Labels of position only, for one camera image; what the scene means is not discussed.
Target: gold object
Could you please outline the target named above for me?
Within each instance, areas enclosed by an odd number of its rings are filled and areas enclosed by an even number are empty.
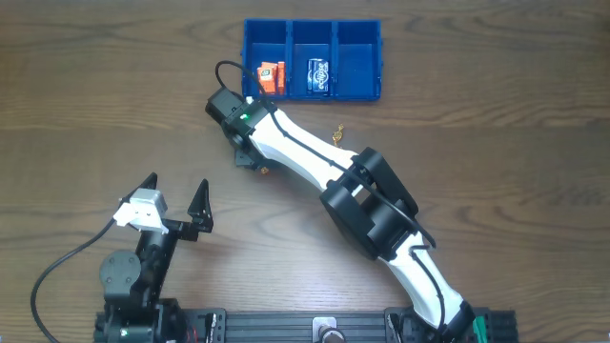
[[[339,147],[339,141],[343,138],[343,124],[339,124],[339,130],[333,132],[333,142],[335,142],[335,146]]]

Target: black cable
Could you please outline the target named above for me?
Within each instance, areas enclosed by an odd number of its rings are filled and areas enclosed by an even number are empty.
[[[256,83],[258,88],[260,89],[261,98],[263,100],[263,106],[265,106],[265,109],[267,109],[267,111],[269,111],[269,114],[271,115],[272,119],[274,120],[275,126],[282,133],[282,135],[284,135],[284,137],[289,138],[290,140],[295,142],[299,147],[305,149],[306,151],[311,152],[312,154],[314,154],[315,156],[317,156],[321,160],[323,160],[326,163],[328,163],[329,165],[331,165],[331,167],[335,167],[335,168],[339,169],[340,171],[342,171],[344,174],[348,175],[348,177],[350,177],[352,180],[356,181],[366,191],[368,191],[374,197],[379,199],[383,204],[385,204],[390,209],[392,209],[392,211],[394,211],[396,214],[398,214],[409,225],[411,225],[412,227],[415,227],[415,229],[417,231],[421,232],[421,235],[426,237],[426,240],[428,240],[428,242],[430,242],[430,246],[432,246],[432,248],[436,248],[437,247],[437,242],[435,241],[435,239],[432,237],[431,234],[429,234],[426,230],[424,230],[421,227],[421,225],[419,225],[419,223],[417,223],[415,220],[411,219],[411,217],[409,217],[405,212],[401,211],[398,207],[396,207],[393,203],[391,203],[390,200],[388,200],[385,196],[383,196],[381,193],[379,193],[377,190],[375,190],[373,187],[371,187],[368,183],[364,182],[364,180],[362,180],[361,178],[356,176],[353,172],[351,172],[351,171],[343,168],[342,166],[338,165],[334,160],[324,156],[320,152],[314,150],[313,148],[309,147],[305,143],[299,141],[298,139],[292,137],[289,133],[287,133],[279,125],[279,123],[277,122],[277,118],[275,118],[276,107],[275,106],[271,106],[269,97],[267,96],[267,92],[265,92],[265,89],[260,84],[260,82],[258,81],[256,76],[254,76],[254,74],[250,70],[248,70],[246,67],[244,67],[244,66],[242,66],[242,65],[240,65],[238,63],[235,63],[234,61],[224,60],[224,61],[218,62],[216,64],[215,74],[216,74],[216,79],[218,80],[218,83],[220,84],[220,86],[222,88],[227,88],[227,87],[225,86],[224,82],[222,82],[222,79],[220,78],[219,69],[220,69],[220,66],[225,65],[225,64],[231,65],[231,66],[234,66],[234,67],[237,67],[237,68],[241,69],[244,73],[246,73],[246,75],[248,75],[252,80],[254,80],[254,82]],[[432,274],[430,273],[428,268],[423,264],[423,262],[421,262],[419,257],[417,257],[417,255],[414,253],[415,250],[425,250],[425,251],[428,251],[428,250],[430,250],[430,246],[428,246],[428,245],[413,246],[413,247],[411,247],[409,249],[409,254],[418,263],[418,265],[423,269],[423,271],[426,273],[426,275],[428,275],[428,277],[430,278],[430,281],[432,281],[432,285],[435,287],[435,290],[437,290],[438,301],[440,302],[440,323],[438,324],[438,328],[437,328],[437,333],[439,333],[439,331],[440,331],[440,329],[443,326],[444,321],[445,321],[445,301],[444,301],[444,298],[442,296],[442,292],[440,291],[440,287],[438,286],[437,281],[434,279],[434,277],[432,276]]]
[[[66,262],[66,260],[69,259],[70,257],[76,255],[79,252],[82,252],[89,245],[95,243],[95,241],[100,239],[104,235],[104,233],[106,233],[112,227],[112,224],[114,224],[114,219],[111,219],[111,221],[108,222],[108,224],[106,224],[104,229],[102,229],[102,231],[100,231],[98,234],[96,234],[92,239],[90,239],[86,243],[83,243],[78,248],[74,249],[73,251],[66,253],[63,257],[61,257],[58,260],[56,260],[55,262],[53,262],[44,272],[42,272],[42,274],[40,274],[40,276],[38,277],[38,280],[36,280],[36,283],[34,284],[34,287],[31,290],[31,296],[30,296],[31,315],[33,315],[34,321],[36,322],[36,325],[38,325],[38,328],[40,329],[40,331],[49,339],[50,342],[59,343],[59,341],[55,337],[53,337],[53,335],[49,332],[49,330],[47,330],[47,327],[45,327],[45,325],[42,323],[42,320],[40,319],[40,315],[38,315],[38,310],[36,309],[36,295],[38,294],[38,289],[40,288],[40,285],[45,280],[45,277],[47,277],[47,275],[49,275],[49,273],[51,273],[55,268],[57,268],[62,263]]]
[[[432,281],[432,285],[435,287],[435,290],[437,290],[438,302],[440,302],[440,320],[438,323],[437,333],[440,333],[440,328],[442,328],[442,326],[445,324],[445,298],[442,296],[440,287],[438,286],[438,283],[435,280],[435,278],[432,276],[432,273],[423,264],[423,262],[421,262],[421,260],[415,253],[416,250],[427,251],[429,249],[430,249],[430,246],[427,246],[427,245],[416,245],[416,246],[409,248],[409,255],[411,256],[411,258],[413,258],[418,263],[418,265],[423,269],[423,271],[426,273],[426,275],[428,275],[428,278],[430,278],[430,281]]]
[[[435,241],[435,239],[432,237],[431,234],[429,234],[426,230],[424,230],[421,227],[421,225],[419,225],[419,223],[417,223],[415,220],[411,219],[411,217],[409,217],[405,212],[401,211],[398,207],[396,207],[396,205],[391,203],[390,200],[388,200],[385,196],[383,196],[376,189],[371,187],[371,185],[369,185],[368,183],[364,182],[364,180],[362,180],[360,177],[355,175],[353,172],[351,172],[351,171],[343,168],[343,166],[340,166],[339,164],[337,164],[334,160],[324,156],[320,152],[314,150],[310,146],[306,145],[305,143],[299,141],[298,139],[292,137],[289,133],[287,133],[279,125],[279,123],[277,122],[277,118],[275,118],[275,110],[276,110],[276,108],[275,108],[275,106],[271,106],[270,101],[269,101],[269,97],[267,96],[267,92],[265,92],[265,89],[260,84],[260,82],[258,81],[256,76],[254,76],[254,74],[251,71],[249,71],[246,67],[244,67],[244,66],[242,66],[242,65],[240,65],[238,63],[235,63],[234,61],[226,61],[225,60],[225,61],[218,62],[216,64],[215,74],[216,74],[216,79],[218,80],[218,83],[220,84],[220,87],[227,88],[225,86],[224,82],[222,82],[222,79],[220,78],[220,74],[218,73],[218,71],[220,69],[220,66],[225,65],[225,64],[231,65],[231,66],[234,66],[234,67],[237,67],[237,68],[241,69],[251,79],[253,79],[255,81],[255,83],[258,85],[258,88],[260,89],[261,98],[263,100],[263,105],[265,106],[265,109],[267,109],[267,111],[269,111],[269,114],[271,115],[272,119],[274,120],[275,126],[282,133],[282,135],[284,135],[284,137],[287,137],[288,139],[292,140],[299,147],[305,149],[306,151],[311,152],[312,154],[314,154],[315,156],[317,156],[318,158],[320,158],[324,162],[328,163],[331,167],[335,167],[335,168],[339,169],[340,171],[342,171],[343,173],[345,173],[349,178],[351,178],[352,180],[356,181],[359,185],[361,185],[367,192],[372,194],[374,197],[379,199],[383,204],[385,204],[387,207],[392,209],[392,211],[394,211],[396,214],[398,214],[400,217],[402,217],[402,219],[404,221],[406,221],[411,227],[415,228],[416,231],[421,232],[421,234],[424,237],[426,237],[426,240],[428,240],[428,242],[430,242],[430,245],[432,246],[432,248],[436,248],[437,247],[437,242]]]

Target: blue plastic bin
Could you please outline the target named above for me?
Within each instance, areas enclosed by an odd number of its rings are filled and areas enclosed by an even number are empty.
[[[377,100],[381,95],[381,24],[378,20],[246,19],[243,65],[256,73],[261,62],[286,62],[286,92],[294,100]],[[329,61],[329,92],[307,92],[307,62]],[[258,96],[242,75],[244,96]]]

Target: wood grain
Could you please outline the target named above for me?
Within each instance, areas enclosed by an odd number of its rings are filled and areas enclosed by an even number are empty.
[[[203,111],[214,64],[239,59],[245,17],[379,18],[381,100],[281,107],[342,146],[386,156],[474,306],[515,309],[521,341],[610,329],[607,1],[0,2],[0,336],[43,342],[34,280],[94,235],[150,172],[171,217],[201,178],[215,227],[179,243],[164,296],[228,310],[380,310],[410,300],[337,232],[293,172],[234,167]],[[238,87],[238,73],[223,71]],[[112,229],[38,299],[62,341],[91,341]]]

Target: green object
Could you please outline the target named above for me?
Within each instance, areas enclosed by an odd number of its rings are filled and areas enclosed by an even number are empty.
[[[477,335],[478,343],[487,343],[487,329],[485,328],[485,317],[478,316],[473,322],[473,331]]]

